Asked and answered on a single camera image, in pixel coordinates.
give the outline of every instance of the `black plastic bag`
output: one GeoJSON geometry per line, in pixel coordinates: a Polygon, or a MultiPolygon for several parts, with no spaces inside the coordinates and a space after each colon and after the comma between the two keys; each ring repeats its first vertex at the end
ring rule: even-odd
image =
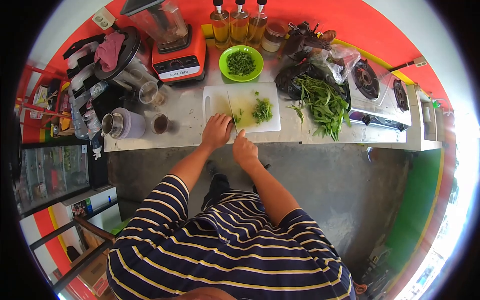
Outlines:
{"type": "Polygon", "coordinates": [[[342,86],[342,91],[331,75],[325,73],[308,62],[281,69],[275,78],[277,89],[287,93],[293,100],[301,100],[301,86],[298,86],[294,82],[295,78],[299,77],[300,75],[308,75],[311,78],[320,79],[327,82],[336,90],[340,97],[350,104],[348,83],[342,86]]]}

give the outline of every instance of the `striped shirt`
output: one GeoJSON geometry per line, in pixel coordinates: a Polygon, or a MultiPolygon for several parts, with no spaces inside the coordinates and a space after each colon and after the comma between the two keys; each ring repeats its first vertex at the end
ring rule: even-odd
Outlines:
{"type": "Polygon", "coordinates": [[[237,299],[355,299],[350,272],[302,209],[270,223],[253,192],[231,190],[187,220],[189,191],[166,175],[108,255],[118,299],[215,287],[237,299]]]}

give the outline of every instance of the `green bowl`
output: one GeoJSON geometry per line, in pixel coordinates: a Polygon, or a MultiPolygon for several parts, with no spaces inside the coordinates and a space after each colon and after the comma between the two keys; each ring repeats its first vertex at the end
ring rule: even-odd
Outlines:
{"type": "Polygon", "coordinates": [[[227,50],[223,51],[222,55],[220,55],[220,59],[218,60],[218,66],[220,67],[220,71],[222,72],[222,74],[224,74],[225,77],[227,77],[228,79],[244,82],[252,80],[258,77],[258,75],[260,75],[264,68],[264,58],[257,50],[252,47],[244,45],[232,46],[227,50]],[[244,51],[249,53],[252,56],[253,61],[255,62],[255,70],[253,70],[253,72],[248,74],[247,76],[231,75],[228,73],[230,72],[230,69],[227,67],[227,57],[229,54],[237,51],[244,51]]]}

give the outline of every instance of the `hand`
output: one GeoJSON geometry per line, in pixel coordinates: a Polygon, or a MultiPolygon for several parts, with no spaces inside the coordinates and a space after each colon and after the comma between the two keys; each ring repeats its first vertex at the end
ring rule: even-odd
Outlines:
{"type": "Polygon", "coordinates": [[[251,168],[260,164],[258,160],[258,148],[245,137],[242,129],[233,143],[233,159],[248,172],[251,168]]]}
{"type": "Polygon", "coordinates": [[[232,117],[225,114],[217,113],[211,116],[202,134],[202,144],[200,146],[213,151],[225,145],[230,138],[233,127],[233,123],[230,121],[232,121],[232,117]]]}

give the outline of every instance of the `stove knob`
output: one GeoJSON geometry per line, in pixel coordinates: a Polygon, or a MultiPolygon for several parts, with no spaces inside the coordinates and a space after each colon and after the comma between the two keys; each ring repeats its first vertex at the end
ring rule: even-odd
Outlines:
{"type": "Polygon", "coordinates": [[[365,115],[363,117],[361,117],[360,119],[363,123],[365,123],[365,125],[368,125],[370,124],[370,122],[372,121],[372,118],[369,116],[369,115],[365,115]]]}
{"type": "Polygon", "coordinates": [[[404,124],[400,124],[400,125],[398,125],[396,128],[397,128],[398,130],[400,130],[400,132],[402,132],[402,131],[405,131],[405,130],[406,130],[406,128],[405,128],[405,125],[404,125],[404,124]]]}

